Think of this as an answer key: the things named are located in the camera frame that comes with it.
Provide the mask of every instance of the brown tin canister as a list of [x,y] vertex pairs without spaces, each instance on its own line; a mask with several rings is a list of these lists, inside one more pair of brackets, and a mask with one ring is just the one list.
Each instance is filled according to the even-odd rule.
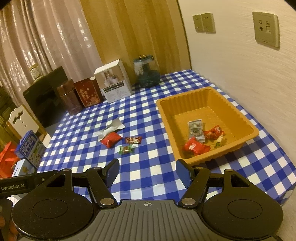
[[75,89],[85,107],[103,102],[103,96],[96,79],[84,79],[74,83]]
[[57,88],[57,91],[70,115],[78,114],[83,110],[83,105],[74,87],[73,80],[65,81]]

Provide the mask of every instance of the wall plate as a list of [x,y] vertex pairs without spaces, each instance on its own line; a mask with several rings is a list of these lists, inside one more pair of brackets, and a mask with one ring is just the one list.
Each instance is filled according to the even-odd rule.
[[279,20],[277,15],[253,12],[253,21],[256,41],[279,48]]
[[192,17],[193,17],[193,21],[194,21],[195,31],[196,32],[203,32],[204,28],[203,28],[203,24],[202,24],[201,15],[198,14],[198,15],[194,15]]
[[202,14],[202,23],[203,23],[205,32],[210,32],[210,33],[216,32],[214,17],[213,17],[212,13],[210,13],[210,12],[203,13]]

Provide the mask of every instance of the chair back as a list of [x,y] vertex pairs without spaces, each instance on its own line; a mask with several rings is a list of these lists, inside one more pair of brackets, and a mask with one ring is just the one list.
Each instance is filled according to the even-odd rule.
[[31,117],[24,106],[15,108],[8,119],[9,124],[23,137],[27,131],[32,130],[36,133],[39,129],[36,121]]

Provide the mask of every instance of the white product box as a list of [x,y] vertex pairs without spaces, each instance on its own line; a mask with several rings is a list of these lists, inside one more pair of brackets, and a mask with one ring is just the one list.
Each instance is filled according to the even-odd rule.
[[[16,163],[15,170],[14,170],[12,176],[17,177],[17,176],[22,176],[22,175],[28,175],[28,174],[35,173],[35,171],[36,171],[35,167],[33,167],[30,162],[28,162],[26,159],[22,159]],[[25,195],[26,195],[26,193],[13,195],[13,197],[17,200],[20,200]]]
[[97,68],[94,75],[109,103],[131,95],[131,83],[120,59]]

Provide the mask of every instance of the white chair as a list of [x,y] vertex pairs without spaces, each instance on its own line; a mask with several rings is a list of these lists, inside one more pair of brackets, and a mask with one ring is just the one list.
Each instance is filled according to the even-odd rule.
[[51,136],[24,105],[15,108],[10,113],[7,125],[19,139],[21,139],[29,130],[32,130],[39,137],[39,140],[43,142],[45,147],[48,146],[51,140]]

